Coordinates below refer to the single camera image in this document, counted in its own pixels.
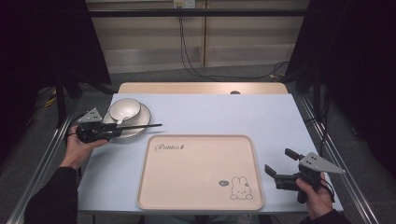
black cable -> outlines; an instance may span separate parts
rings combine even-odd
[[[312,119],[304,119],[304,123],[307,123],[307,122],[314,122],[314,121],[321,121],[321,120],[323,120],[326,116],[327,116],[327,113],[328,113],[328,111],[327,110],[329,110],[329,106],[328,105],[324,105],[323,107],[322,107],[322,109],[321,109],[321,115],[320,115],[320,118],[312,118]]]
[[[76,122],[76,120],[78,120],[79,118],[82,118],[85,114],[79,114],[77,115],[75,118],[72,119],[72,121],[69,123],[69,125],[67,125],[67,129],[66,129],[66,134],[64,135],[64,144],[67,146],[67,138],[70,135],[73,135],[75,133],[69,133],[70,128],[72,127],[72,125],[74,124],[74,122]]]
[[[272,74],[275,74],[277,70],[279,70],[284,64],[288,63],[289,61],[285,61],[285,62],[280,62],[280,63],[276,63],[274,64],[274,69],[273,71],[271,71],[268,74],[265,74],[263,76],[259,76],[259,77],[235,77],[235,76],[216,76],[216,75],[211,75],[211,76],[203,76],[201,75],[199,72],[197,72],[194,67],[191,64],[190,61],[190,57],[189,57],[189,53],[187,52],[187,47],[186,47],[186,39],[184,37],[184,25],[183,25],[183,18],[179,17],[178,18],[178,23],[179,23],[179,31],[180,31],[180,55],[181,55],[181,61],[183,63],[183,67],[186,69],[186,71],[190,74],[193,75],[195,77],[204,77],[204,78],[208,78],[210,80],[213,81],[217,81],[219,82],[219,80],[214,79],[213,77],[226,77],[226,78],[242,78],[242,79],[258,79],[258,78],[263,78],[263,77],[269,77]],[[186,53],[186,58],[188,61],[188,64],[190,65],[190,68],[192,69],[192,71],[195,73],[192,73],[186,66],[186,63],[184,62],[184,54],[183,54],[183,49],[184,52]]]
[[[313,125],[314,123],[317,123],[317,122],[318,122],[318,119],[305,119],[304,120],[306,128],[309,128],[311,125]]]
[[[277,223],[282,224],[276,216],[271,215],[271,217],[272,217],[273,219],[275,219]]]
[[[282,66],[279,66],[278,68],[274,69],[273,71],[271,71],[270,73],[267,73],[265,75],[262,76],[258,76],[258,77],[233,77],[233,76],[206,76],[206,77],[231,77],[231,78],[242,78],[242,79],[259,79],[259,78],[263,78],[263,77],[269,77],[271,76],[273,73],[275,73],[277,70],[279,70]]]
[[[335,202],[335,199],[334,199],[334,196],[335,196],[334,188],[332,187],[332,185],[327,180],[325,180],[325,179],[321,179],[321,180],[323,180],[327,184],[327,186],[325,186],[322,183],[320,183],[320,186],[323,187],[324,189],[326,189],[329,192],[330,197],[332,198],[332,202],[334,203]]]
[[[191,62],[190,62],[189,53],[187,52],[186,40],[185,40],[185,38],[184,38],[184,25],[183,25],[183,19],[182,19],[182,17],[179,17],[179,18],[178,18],[178,23],[179,23],[179,27],[180,27],[180,55],[181,55],[181,61],[183,62],[183,66],[184,66],[184,68],[186,69],[186,71],[187,71],[189,74],[191,74],[191,75],[193,75],[193,76],[195,76],[195,77],[205,77],[205,78],[208,78],[208,79],[210,79],[210,80],[212,80],[212,81],[217,81],[217,82],[219,82],[218,80],[216,80],[216,79],[214,79],[214,78],[212,78],[212,77],[202,76],[201,74],[199,74],[199,73],[194,69],[194,67],[192,66],[192,64],[191,64]],[[184,62],[184,56],[183,56],[183,47],[184,47],[184,51],[186,52],[186,57],[187,57],[187,61],[188,61],[189,65],[190,65],[190,68],[192,69],[192,71],[195,72],[195,74],[192,73],[192,72],[186,67],[186,64],[185,64],[185,62]]]
[[[329,110],[330,110],[330,96],[329,96],[329,90],[326,88],[326,93],[325,93],[325,96],[324,96],[324,102],[323,102],[323,107],[322,107],[322,110],[320,111],[320,114],[322,114],[322,113],[324,113],[323,115],[322,115],[322,117],[323,117],[323,120],[324,120],[324,122],[323,122],[323,135],[322,135],[322,139],[321,139],[321,142],[320,142],[320,147],[319,147],[319,152],[318,152],[318,154],[319,154],[319,156],[320,157],[323,157],[323,147],[324,147],[324,143],[325,143],[325,141],[326,141],[326,139],[327,139],[327,121],[328,121],[328,114],[329,114]]]

metal rail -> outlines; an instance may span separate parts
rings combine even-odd
[[[311,119],[313,119],[315,117],[315,114],[313,112],[313,106],[311,102],[307,97],[304,96],[301,97],[301,100],[303,102],[304,108],[308,116]],[[323,138],[323,134],[325,133],[324,125],[321,122],[314,122],[314,127],[319,137]],[[361,189],[358,187],[358,184],[355,182],[355,179],[353,178],[352,174],[348,171],[346,164],[344,163],[340,153],[338,152],[338,149],[336,148],[334,142],[327,133],[326,133],[326,140],[324,141],[324,146],[327,149],[327,152],[329,153],[332,161],[342,169],[346,170],[345,175],[340,175],[341,180],[343,181],[346,190],[348,191],[350,197],[352,198],[354,204],[356,205],[356,208],[361,214],[364,223],[367,224],[378,223],[378,220],[376,219],[370,204],[367,202],[366,197],[361,192]]]
[[[214,9],[214,8],[160,8],[160,9],[91,9],[89,11],[36,11],[38,16],[53,17],[304,17],[328,16],[337,12],[334,10],[310,9],[276,9],[276,8],[248,8],[248,9]]]
[[[78,100],[75,100],[70,107],[70,111],[73,112],[77,108]],[[50,164],[53,161],[54,155],[56,154],[56,149],[62,143],[64,139],[64,134],[67,132],[67,127],[70,121],[72,113],[66,117],[64,123],[59,129],[56,129],[55,134],[52,137],[52,140],[47,147],[46,152],[44,153],[41,162],[38,164],[35,173],[29,181],[29,184],[26,187],[26,190],[23,192],[20,200],[17,202],[17,205],[14,207],[14,210],[9,217],[7,224],[22,224],[24,223],[23,213],[24,209],[29,202],[30,198],[35,195],[38,190],[42,187],[41,184],[47,174],[47,171],[50,167]]]

black sleeve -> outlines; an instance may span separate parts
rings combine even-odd
[[[336,210],[332,210],[328,214],[315,218],[311,220],[311,218],[307,217],[300,224],[351,224],[344,216],[342,216]]]
[[[77,223],[77,177],[73,168],[58,168],[47,185],[30,199],[24,212],[25,223]]]

rabbit illustration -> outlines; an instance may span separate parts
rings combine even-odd
[[[233,178],[233,188],[231,189],[231,191],[232,191],[231,199],[233,200],[253,199],[253,196],[251,195],[251,189],[248,186],[248,181],[244,176],[241,177],[235,176]]]

beige tray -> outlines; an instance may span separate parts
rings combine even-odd
[[[258,210],[262,187],[244,135],[154,135],[137,203],[147,210]]]

